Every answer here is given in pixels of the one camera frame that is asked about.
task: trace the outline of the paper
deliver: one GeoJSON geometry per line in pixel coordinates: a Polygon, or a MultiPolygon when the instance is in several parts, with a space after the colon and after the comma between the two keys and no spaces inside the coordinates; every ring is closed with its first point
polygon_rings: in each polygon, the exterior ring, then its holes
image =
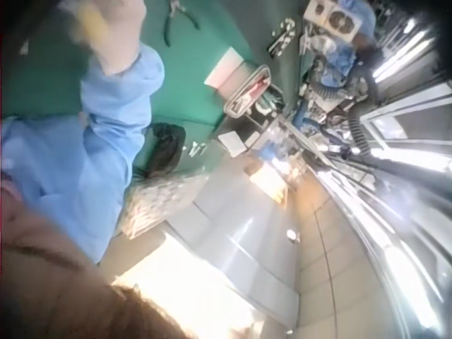
{"type": "Polygon", "coordinates": [[[246,146],[240,140],[239,135],[232,131],[218,136],[221,143],[227,148],[231,157],[237,157],[246,151],[246,146]]]}
{"type": "Polygon", "coordinates": [[[208,86],[219,88],[227,78],[235,71],[243,62],[243,58],[230,47],[217,63],[215,68],[210,72],[204,83],[208,86]]]}
{"type": "Polygon", "coordinates": [[[258,139],[258,137],[261,136],[259,132],[255,131],[253,134],[250,135],[249,138],[245,141],[245,146],[250,148],[254,142],[258,139]]]}

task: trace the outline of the green work surface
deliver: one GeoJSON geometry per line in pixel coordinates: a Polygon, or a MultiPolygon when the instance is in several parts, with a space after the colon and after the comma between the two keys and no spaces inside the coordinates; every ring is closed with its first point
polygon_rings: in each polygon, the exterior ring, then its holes
{"type": "MultiPolygon", "coordinates": [[[[245,59],[253,59],[248,44],[218,1],[183,1],[197,18],[201,30],[178,13],[172,22],[172,46],[163,40],[169,12],[165,0],[145,0],[148,14],[142,41],[155,48],[165,65],[165,82],[151,97],[153,121],[170,120],[187,132],[187,147],[206,142],[221,120],[223,102],[204,80],[221,56],[234,47],[245,59]]],[[[90,52],[72,43],[71,18],[55,11],[29,41],[29,52],[14,66],[13,76],[2,88],[3,117],[45,117],[81,111],[80,78],[90,52]]],[[[143,167],[153,148],[152,133],[135,161],[143,167]]]]}

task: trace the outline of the blue cloth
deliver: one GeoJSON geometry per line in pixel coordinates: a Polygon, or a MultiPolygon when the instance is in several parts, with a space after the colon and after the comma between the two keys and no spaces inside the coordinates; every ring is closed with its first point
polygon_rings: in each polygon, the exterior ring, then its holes
{"type": "MultiPolygon", "coordinates": [[[[374,39],[375,30],[375,13],[371,6],[364,0],[339,0],[338,4],[349,12],[355,14],[362,20],[362,25],[359,32],[366,35],[370,39],[374,39]]],[[[336,50],[328,53],[326,58],[331,66],[347,76],[352,69],[356,60],[356,55],[353,47],[345,41],[335,38],[336,50]]],[[[340,87],[340,81],[335,79],[333,72],[326,67],[321,78],[322,84],[329,87],[340,87]]]]}
{"type": "Polygon", "coordinates": [[[142,45],[132,67],[116,76],[105,76],[91,61],[81,81],[86,129],[78,117],[2,124],[2,171],[31,208],[53,220],[94,262],[114,233],[150,124],[149,96],[163,78],[157,52],[142,45]]]}

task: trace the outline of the yellow object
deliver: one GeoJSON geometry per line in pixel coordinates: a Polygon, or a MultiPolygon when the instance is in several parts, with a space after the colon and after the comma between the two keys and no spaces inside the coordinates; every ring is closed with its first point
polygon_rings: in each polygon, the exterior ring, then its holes
{"type": "Polygon", "coordinates": [[[90,44],[97,45],[108,35],[108,24],[94,4],[84,1],[77,11],[77,20],[81,25],[85,38],[90,44]]]}

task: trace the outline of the metal tool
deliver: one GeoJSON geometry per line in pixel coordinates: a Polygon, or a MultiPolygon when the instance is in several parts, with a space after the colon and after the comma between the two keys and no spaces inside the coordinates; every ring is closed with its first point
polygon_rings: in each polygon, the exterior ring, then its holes
{"type": "Polygon", "coordinates": [[[200,30],[199,23],[195,19],[194,15],[187,11],[185,7],[181,6],[179,0],[169,0],[169,14],[165,22],[165,32],[164,32],[165,43],[167,44],[168,47],[171,46],[170,41],[171,22],[173,17],[176,15],[176,12],[184,14],[193,23],[195,28],[197,30],[200,30]]]}

